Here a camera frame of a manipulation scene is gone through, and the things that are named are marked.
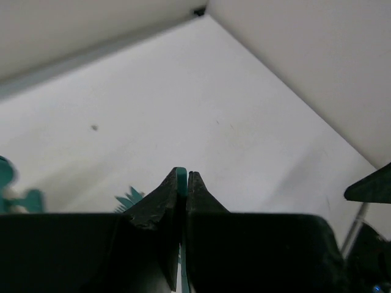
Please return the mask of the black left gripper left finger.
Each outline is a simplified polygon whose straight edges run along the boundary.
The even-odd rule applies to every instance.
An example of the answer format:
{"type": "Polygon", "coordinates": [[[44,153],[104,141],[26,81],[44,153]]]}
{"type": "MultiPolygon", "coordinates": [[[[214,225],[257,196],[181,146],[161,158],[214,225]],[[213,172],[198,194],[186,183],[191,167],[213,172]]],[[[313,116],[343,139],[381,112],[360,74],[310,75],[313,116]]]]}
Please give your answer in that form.
{"type": "Polygon", "coordinates": [[[179,168],[123,213],[1,217],[2,292],[173,292],[179,168]]]}

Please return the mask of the teal plastic spoon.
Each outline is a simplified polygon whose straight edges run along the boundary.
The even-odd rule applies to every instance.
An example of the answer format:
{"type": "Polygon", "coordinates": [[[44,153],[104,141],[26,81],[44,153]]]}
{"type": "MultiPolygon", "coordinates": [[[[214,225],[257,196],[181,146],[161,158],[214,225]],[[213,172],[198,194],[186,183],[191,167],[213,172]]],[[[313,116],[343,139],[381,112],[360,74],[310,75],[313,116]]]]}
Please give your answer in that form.
{"type": "Polygon", "coordinates": [[[1,214],[11,211],[10,202],[17,196],[11,187],[14,177],[15,170],[12,164],[1,156],[1,214]]]}

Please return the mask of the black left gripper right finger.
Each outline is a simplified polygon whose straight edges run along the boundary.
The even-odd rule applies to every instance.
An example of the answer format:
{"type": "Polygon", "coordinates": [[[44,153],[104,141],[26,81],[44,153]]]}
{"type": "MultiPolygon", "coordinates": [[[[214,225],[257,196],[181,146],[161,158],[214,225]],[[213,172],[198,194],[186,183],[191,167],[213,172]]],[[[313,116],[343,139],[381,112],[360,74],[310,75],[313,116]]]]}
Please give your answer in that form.
{"type": "Polygon", "coordinates": [[[347,292],[333,230],[317,215],[229,212],[191,172],[186,202],[191,292],[347,292]]]}

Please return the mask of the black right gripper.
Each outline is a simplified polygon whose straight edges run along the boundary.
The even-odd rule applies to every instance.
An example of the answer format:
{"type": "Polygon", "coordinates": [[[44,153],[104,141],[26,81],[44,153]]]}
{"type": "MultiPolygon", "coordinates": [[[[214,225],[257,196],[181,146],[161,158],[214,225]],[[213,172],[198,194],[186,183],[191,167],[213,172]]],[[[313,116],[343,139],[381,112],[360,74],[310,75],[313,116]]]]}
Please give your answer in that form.
{"type": "MultiPolygon", "coordinates": [[[[390,202],[390,164],[349,186],[348,201],[390,202]]],[[[365,222],[354,223],[343,243],[347,292],[390,292],[390,241],[365,222]]]]}

